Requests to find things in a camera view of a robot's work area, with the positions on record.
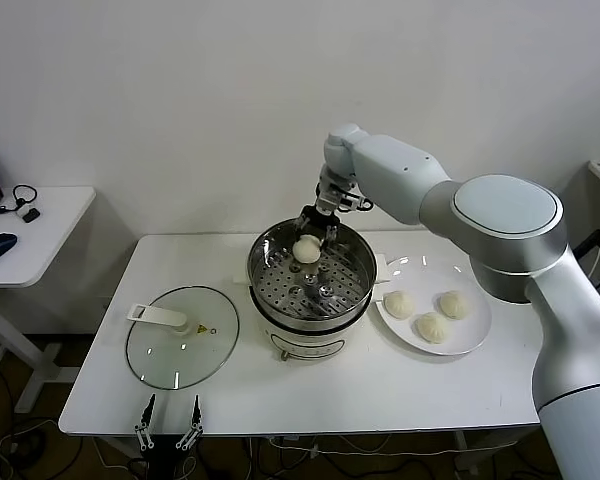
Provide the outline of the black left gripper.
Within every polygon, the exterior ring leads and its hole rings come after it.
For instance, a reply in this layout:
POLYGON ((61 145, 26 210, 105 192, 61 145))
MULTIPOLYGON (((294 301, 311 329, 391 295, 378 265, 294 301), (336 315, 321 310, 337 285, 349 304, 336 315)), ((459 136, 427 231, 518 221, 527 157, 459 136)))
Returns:
POLYGON ((199 396, 195 396, 191 423, 189 429, 179 437, 153 437, 149 432, 156 395, 152 394, 147 406, 144 408, 140 421, 134 426, 134 432, 142 452, 142 458, 149 465, 170 464, 175 465, 184 460, 191 449, 203 434, 199 396))

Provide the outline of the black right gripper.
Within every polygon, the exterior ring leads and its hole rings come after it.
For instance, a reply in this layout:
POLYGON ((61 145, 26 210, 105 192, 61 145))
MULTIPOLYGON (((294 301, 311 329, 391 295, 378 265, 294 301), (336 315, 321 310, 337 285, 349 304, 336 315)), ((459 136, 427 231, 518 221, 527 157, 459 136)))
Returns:
POLYGON ((325 251, 338 236, 339 218, 333 212, 322 213, 315 205, 306 205, 296 219, 296 238, 310 231, 324 232, 320 240, 320 251, 325 251))

